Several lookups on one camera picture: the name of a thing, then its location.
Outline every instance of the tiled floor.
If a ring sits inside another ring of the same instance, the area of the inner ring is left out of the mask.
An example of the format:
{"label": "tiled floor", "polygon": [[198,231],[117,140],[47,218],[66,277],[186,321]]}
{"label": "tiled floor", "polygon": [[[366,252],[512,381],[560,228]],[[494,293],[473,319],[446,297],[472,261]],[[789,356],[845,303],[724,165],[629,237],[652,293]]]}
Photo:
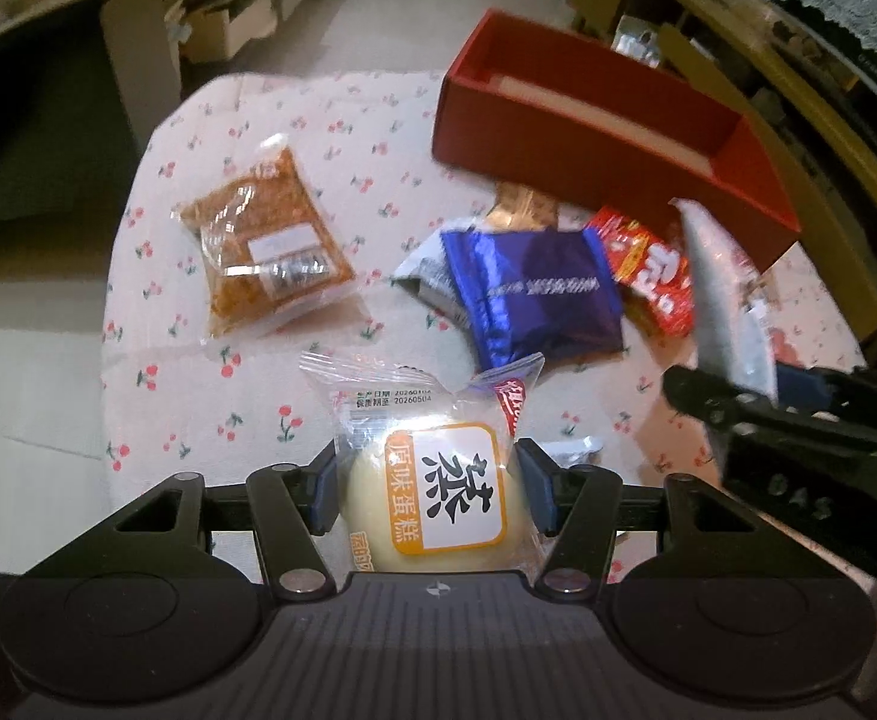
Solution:
{"label": "tiled floor", "polygon": [[[571,16],[560,0],[306,0],[233,69],[443,70],[488,7],[554,25]],[[104,286],[103,275],[0,279],[0,570],[27,569],[107,514]]]}

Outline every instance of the dark blue wrapper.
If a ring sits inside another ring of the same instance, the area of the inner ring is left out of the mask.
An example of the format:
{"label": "dark blue wrapper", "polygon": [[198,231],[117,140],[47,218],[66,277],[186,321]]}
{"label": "dark blue wrapper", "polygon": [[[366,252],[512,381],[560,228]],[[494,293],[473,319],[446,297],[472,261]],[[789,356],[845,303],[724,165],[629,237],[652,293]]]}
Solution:
{"label": "dark blue wrapper", "polygon": [[622,299],[594,229],[441,238],[482,370],[622,350]]}

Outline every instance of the red snack packet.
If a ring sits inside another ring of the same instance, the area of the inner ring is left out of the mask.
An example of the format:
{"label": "red snack packet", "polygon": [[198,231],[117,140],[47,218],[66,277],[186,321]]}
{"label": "red snack packet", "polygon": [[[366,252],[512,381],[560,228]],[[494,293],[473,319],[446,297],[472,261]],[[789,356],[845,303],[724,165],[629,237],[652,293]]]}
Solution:
{"label": "red snack packet", "polygon": [[687,336],[694,322],[688,260],[608,205],[586,226],[598,229],[612,276],[645,303],[658,329],[668,336]]}

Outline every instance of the cardboard box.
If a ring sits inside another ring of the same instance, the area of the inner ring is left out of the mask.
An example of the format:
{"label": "cardboard box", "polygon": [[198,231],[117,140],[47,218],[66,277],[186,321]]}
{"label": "cardboard box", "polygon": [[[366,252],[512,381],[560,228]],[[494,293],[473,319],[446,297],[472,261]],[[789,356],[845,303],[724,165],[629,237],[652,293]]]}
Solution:
{"label": "cardboard box", "polygon": [[745,117],[598,41],[490,10],[442,83],[437,160],[598,210],[665,240],[699,200],[764,271],[800,234]]}
{"label": "cardboard box", "polygon": [[229,9],[197,10],[189,14],[192,35],[182,44],[190,62],[224,62],[253,38],[271,35],[278,25],[272,0],[253,0],[234,19]]}

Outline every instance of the black chinese character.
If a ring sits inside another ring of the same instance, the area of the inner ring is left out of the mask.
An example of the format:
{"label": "black chinese character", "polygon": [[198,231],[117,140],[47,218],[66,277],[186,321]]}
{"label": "black chinese character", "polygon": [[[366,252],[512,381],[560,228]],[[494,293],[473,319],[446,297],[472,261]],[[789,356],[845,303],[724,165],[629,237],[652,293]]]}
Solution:
{"label": "black chinese character", "polygon": [[[461,507],[463,514],[469,510],[470,507],[467,501],[478,497],[482,499],[483,512],[488,512],[491,508],[492,494],[495,490],[490,488],[485,482],[482,483],[480,488],[475,486],[475,475],[485,476],[485,468],[488,466],[488,461],[483,460],[476,454],[472,458],[471,463],[463,469],[458,455],[452,455],[451,461],[448,461],[441,456],[440,452],[438,453],[437,461],[432,458],[423,457],[422,462],[426,466],[435,467],[434,471],[429,471],[425,474],[426,482],[435,482],[435,485],[425,490],[425,494],[430,498],[438,495],[435,506],[429,507],[426,511],[429,517],[434,519],[439,515],[439,509],[441,509],[444,501],[448,501],[445,504],[445,514],[448,514],[448,518],[453,525],[455,524],[455,515],[459,512],[459,507]],[[452,490],[458,490],[458,492],[453,494]]]}

